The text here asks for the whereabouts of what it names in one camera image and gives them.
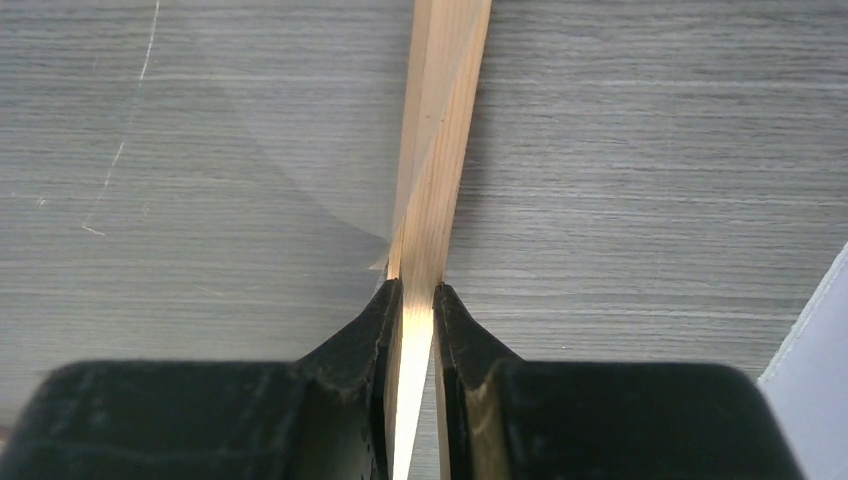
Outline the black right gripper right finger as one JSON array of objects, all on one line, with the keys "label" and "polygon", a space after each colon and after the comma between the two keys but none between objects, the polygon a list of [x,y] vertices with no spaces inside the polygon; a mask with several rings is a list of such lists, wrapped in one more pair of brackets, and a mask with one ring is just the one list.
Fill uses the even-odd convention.
[{"label": "black right gripper right finger", "polygon": [[445,479],[799,479],[763,395],[713,363],[525,360],[434,296]]}]

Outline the transparent acrylic sheet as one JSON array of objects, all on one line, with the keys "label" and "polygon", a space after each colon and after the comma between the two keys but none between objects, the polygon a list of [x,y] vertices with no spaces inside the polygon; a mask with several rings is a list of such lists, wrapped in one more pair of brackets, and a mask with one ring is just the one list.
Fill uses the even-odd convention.
[{"label": "transparent acrylic sheet", "polygon": [[407,1],[1,5],[1,413],[89,359],[302,355],[371,297]]}]

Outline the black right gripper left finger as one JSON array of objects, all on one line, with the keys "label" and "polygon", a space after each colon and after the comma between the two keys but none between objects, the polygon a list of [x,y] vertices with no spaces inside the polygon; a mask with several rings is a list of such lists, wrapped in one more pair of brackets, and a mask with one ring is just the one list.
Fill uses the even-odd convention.
[{"label": "black right gripper left finger", "polygon": [[402,288],[292,362],[80,361],[38,387],[5,479],[386,479],[383,387]]}]

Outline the wooden picture frame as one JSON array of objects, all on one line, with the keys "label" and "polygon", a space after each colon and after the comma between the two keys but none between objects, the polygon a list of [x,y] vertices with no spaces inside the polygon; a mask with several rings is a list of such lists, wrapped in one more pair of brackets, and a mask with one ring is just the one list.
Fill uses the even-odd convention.
[{"label": "wooden picture frame", "polygon": [[402,285],[386,380],[390,476],[409,476],[482,56],[488,1],[414,4],[386,274]]}]

